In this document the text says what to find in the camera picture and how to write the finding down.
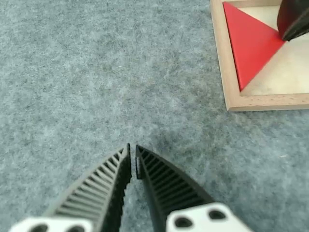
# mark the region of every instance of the screw hole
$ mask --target screw hole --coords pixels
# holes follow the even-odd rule
[[[183,228],[183,227],[190,227],[192,226],[192,221],[187,219],[186,217],[179,217],[175,220],[175,225],[178,228]]]
[[[224,219],[225,215],[224,213],[218,211],[218,210],[212,210],[209,212],[209,217],[213,220],[217,220],[217,219]]]
[[[68,232],[85,232],[85,230],[81,226],[74,226],[70,228]]]
[[[47,225],[46,224],[40,224],[40,225],[37,225],[35,227],[33,227],[30,232],[46,232],[48,229]]]

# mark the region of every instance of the gray carpet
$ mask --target gray carpet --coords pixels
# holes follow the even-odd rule
[[[0,100],[1,231],[127,142],[256,232],[309,230],[309,111],[226,111],[208,0],[2,0]],[[135,178],[120,231],[153,231]]]

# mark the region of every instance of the wooden tray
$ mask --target wooden tray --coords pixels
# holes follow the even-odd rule
[[[212,21],[227,110],[309,109],[309,34],[286,43],[288,46],[293,46],[297,56],[285,55],[284,47],[240,92],[223,7],[225,1],[275,27],[281,0],[211,0]]]

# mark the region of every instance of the wooden border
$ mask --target wooden border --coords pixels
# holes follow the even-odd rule
[[[241,96],[223,2],[236,7],[276,6],[281,0],[211,0],[211,16],[228,111],[309,109],[309,93]]]

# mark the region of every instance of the red triangle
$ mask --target red triangle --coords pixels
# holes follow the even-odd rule
[[[224,2],[239,88],[242,91],[283,46],[278,31]]]

